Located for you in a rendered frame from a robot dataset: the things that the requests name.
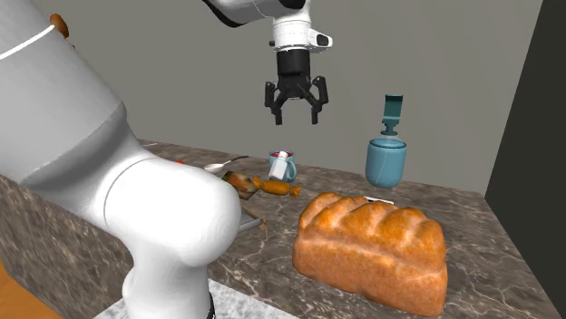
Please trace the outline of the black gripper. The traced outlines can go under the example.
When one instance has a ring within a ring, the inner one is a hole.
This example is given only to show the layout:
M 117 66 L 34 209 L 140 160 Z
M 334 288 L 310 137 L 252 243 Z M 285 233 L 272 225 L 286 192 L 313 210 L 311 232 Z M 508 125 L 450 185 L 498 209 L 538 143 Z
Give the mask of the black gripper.
M 278 83 L 265 82 L 264 106 L 270 108 L 277 125 L 281 125 L 282 106 L 287 99 L 305 99 L 311 106 L 311 123 L 318 124 L 318 114 L 328 103 L 327 81 L 324 76 L 310 81 L 310 52 L 304 49 L 280 51 L 276 54 Z M 317 88 L 318 97 L 310 91 Z

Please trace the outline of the small white bottle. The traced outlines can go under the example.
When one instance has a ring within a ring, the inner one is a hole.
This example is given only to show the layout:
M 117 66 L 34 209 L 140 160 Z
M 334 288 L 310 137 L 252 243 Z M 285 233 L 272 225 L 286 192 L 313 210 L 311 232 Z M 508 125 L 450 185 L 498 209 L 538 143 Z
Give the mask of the small white bottle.
M 284 181 L 288 170 L 288 153 L 277 151 L 270 156 L 273 161 L 270 166 L 268 177 L 273 180 Z

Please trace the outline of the blue mug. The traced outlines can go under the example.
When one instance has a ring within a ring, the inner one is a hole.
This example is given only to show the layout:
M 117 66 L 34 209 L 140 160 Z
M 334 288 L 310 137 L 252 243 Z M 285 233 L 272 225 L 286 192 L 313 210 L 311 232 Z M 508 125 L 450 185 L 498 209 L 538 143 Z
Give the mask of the blue mug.
M 272 171 L 274 163 L 278 161 L 279 155 L 283 153 L 287 154 L 287 156 L 285 157 L 285 162 L 287 163 L 285 171 L 279 175 L 276 175 L 275 177 L 273 177 L 272 174 L 269 173 L 268 177 L 270 179 L 291 183 L 297 177 L 297 168 L 294 162 L 294 153 L 292 151 L 290 150 L 271 151 L 268 156 L 269 171 L 270 172 Z

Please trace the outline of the orange wrapped candy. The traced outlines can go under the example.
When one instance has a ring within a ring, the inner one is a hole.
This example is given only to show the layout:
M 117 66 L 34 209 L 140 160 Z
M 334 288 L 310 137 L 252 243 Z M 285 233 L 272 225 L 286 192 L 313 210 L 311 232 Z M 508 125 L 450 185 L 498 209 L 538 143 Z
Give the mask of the orange wrapped candy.
M 266 193 L 278 196 L 289 195 L 296 198 L 300 195 L 300 186 L 291 186 L 289 183 L 279 180 L 266 180 L 262 181 L 260 178 L 253 179 L 254 186 Z

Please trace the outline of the blue jar with teal pump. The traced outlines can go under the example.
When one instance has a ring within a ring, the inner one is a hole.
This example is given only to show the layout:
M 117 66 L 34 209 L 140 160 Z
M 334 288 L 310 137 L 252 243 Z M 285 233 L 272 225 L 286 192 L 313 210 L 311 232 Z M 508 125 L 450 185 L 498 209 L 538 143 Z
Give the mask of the blue jar with teal pump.
M 400 122 L 402 94 L 385 96 L 382 123 L 385 129 L 381 136 L 369 141 L 366 153 L 367 181 L 375 187 L 390 189 L 399 184 L 403 177 L 406 157 L 406 143 L 398 138 L 395 126 Z

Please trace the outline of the grey flat tray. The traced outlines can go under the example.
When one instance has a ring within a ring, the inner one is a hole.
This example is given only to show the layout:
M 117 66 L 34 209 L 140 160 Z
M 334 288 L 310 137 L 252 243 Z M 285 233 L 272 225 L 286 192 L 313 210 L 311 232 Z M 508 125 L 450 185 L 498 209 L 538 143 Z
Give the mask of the grey flat tray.
M 254 227 L 258 227 L 264 235 L 267 234 L 266 219 L 259 213 L 244 204 L 241 205 L 242 214 L 239 223 L 239 232 L 243 232 Z

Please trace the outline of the golden brown bread loaf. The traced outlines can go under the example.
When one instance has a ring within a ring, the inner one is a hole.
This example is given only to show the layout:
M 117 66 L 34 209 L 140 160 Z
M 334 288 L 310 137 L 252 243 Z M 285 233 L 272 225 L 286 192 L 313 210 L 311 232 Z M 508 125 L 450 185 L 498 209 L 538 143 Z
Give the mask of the golden brown bread loaf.
M 343 291 L 427 317 L 444 310 L 446 243 L 416 208 L 325 192 L 298 221 L 293 266 Z

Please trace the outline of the pale marble robot stand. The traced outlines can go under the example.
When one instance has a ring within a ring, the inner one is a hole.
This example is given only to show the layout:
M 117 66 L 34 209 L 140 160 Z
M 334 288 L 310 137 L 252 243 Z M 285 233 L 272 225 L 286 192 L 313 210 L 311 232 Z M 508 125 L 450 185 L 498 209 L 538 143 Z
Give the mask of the pale marble robot stand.
M 209 280 L 216 319 L 298 319 L 274 306 Z M 93 319 L 130 319 L 123 300 L 119 300 Z

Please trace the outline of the brown rounded object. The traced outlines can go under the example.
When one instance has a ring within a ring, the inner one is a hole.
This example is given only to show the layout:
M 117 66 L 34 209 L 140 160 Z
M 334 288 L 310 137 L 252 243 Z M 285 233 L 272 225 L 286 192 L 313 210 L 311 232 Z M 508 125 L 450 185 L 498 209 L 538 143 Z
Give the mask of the brown rounded object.
M 50 23 L 63 36 L 64 39 L 67 39 L 70 36 L 68 25 L 59 14 L 51 14 Z

